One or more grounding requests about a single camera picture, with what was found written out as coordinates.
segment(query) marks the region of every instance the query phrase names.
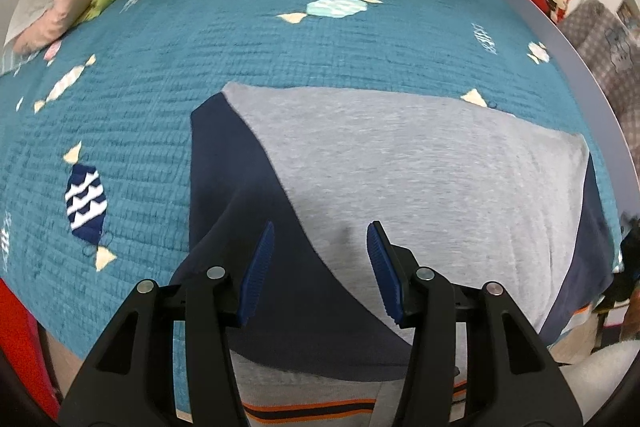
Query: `metal screw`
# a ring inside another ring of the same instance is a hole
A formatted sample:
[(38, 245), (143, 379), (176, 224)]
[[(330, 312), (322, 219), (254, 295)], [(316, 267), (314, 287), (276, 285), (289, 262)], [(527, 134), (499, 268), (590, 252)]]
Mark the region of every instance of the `metal screw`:
[(140, 281), (138, 286), (136, 286), (136, 290), (138, 293), (149, 293), (154, 288), (154, 282), (149, 279)]
[(422, 281), (430, 281), (436, 277), (436, 274), (430, 268), (418, 268), (415, 271), (415, 276)]
[(225, 269), (222, 266), (212, 266), (207, 270), (207, 277), (209, 279), (222, 279), (225, 273)]
[(497, 282), (490, 282), (487, 286), (486, 286), (486, 290), (491, 293), (491, 295), (502, 295), (502, 292), (504, 291), (504, 288), (502, 286), (500, 286)]

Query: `pink candy print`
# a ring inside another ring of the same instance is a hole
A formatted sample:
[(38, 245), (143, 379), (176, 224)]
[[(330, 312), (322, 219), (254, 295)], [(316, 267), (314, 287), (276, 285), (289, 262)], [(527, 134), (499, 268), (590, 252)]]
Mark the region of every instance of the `pink candy print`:
[(44, 54), (44, 59), (46, 61), (53, 60), (53, 58), (56, 56), (57, 52), (59, 51), (61, 45), (62, 45), (61, 41), (55, 41), (52, 45), (50, 45), (49, 49)]

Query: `blue gripper pad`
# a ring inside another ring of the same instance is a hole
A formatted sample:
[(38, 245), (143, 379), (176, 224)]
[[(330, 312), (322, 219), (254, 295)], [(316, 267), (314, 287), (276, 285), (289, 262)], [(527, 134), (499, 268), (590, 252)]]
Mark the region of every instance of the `blue gripper pad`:
[(271, 255), (275, 246), (275, 232), (273, 223), (269, 221), (255, 248), (254, 258), (244, 273), (240, 285), (240, 303), (238, 306), (238, 321), (241, 326), (247, 324), (249, 318), (255, 314), (258, 298), (262, 291), (264, 279), (271, 264)]
[(385, 303), (386, 314), (399, 324), (403, 314), (402, 287), (386, 253), (382, 238), (373, 223), (367, 229), (367, 253), (369, 253), (373, 273), (376, 275), (382, 301)]

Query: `gray plaid cushion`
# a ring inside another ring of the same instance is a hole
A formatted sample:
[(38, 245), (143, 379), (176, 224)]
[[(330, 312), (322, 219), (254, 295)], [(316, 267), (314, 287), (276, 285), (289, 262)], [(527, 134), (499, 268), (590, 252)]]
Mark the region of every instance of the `gray plaid cushion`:
[(597, 0), (582, 3), (558, 27), (609, 100), (640, 174), (640, 50)]

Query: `white fabric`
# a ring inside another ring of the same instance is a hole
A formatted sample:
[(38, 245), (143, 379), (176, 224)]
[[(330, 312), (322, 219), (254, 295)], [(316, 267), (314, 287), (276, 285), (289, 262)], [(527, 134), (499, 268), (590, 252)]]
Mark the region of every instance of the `white fabric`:
[(609, 399), (634, 361), (640, 341), (613, 344), (575, 365), (560, 368), (587, 423)]

